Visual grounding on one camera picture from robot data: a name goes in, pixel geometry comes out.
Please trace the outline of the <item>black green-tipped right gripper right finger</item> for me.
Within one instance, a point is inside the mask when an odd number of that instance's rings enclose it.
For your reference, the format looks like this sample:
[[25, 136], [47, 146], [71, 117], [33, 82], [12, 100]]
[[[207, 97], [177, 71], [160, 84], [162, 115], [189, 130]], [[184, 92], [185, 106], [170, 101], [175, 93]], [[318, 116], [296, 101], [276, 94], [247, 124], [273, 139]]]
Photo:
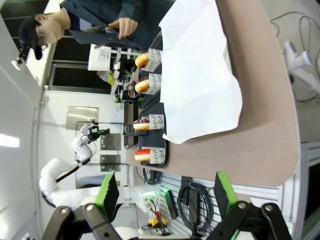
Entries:
[[234, 240], [240, 232], [251, 233], [255, 240], [292, 239], [279, 206], [269, 202], [257, 207], [239, 200], [226, 172], [216, 172], [213, 190], [221, 222], [208, 240]]

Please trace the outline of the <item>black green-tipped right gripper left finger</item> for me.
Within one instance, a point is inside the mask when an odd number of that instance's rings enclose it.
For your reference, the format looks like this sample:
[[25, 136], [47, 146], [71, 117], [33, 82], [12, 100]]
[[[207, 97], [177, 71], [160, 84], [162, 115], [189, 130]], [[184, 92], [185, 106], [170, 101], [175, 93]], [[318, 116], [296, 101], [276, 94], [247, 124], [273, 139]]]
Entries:
[[79, 240], [92, 233], [96, 240], [120, 240], [111, 222], [120, 205], [120, 196], [114, 174], [105, 176], [97, 200], [73, 210], [68, 206], [55, 208], [44, 231], [45, 240]]

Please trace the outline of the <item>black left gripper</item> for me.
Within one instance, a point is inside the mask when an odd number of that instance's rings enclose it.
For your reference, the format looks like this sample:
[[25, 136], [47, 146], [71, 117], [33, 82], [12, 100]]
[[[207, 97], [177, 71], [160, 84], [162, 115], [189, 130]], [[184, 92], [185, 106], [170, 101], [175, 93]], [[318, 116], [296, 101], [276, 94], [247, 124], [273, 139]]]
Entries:
[[90, 136], [90, 137], [99, 137], [100, 135], [110, 134], [110, 128], [99, 129], [98, 125], [93, 125], [88, 130], [89, 130], [88, 136]]

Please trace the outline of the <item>person left hand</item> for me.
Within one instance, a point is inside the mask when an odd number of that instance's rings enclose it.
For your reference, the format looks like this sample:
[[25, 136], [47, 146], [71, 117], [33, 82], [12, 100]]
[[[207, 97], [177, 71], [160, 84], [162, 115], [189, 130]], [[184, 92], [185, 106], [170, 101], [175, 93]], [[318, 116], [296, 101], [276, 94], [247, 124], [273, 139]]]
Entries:
[[138, 22], [128, 17], [121, 17], [110, 23], [108, 27], [113, 29], [118, 28], [118, 38], [122, 39], [130, 36], [137, 29]]

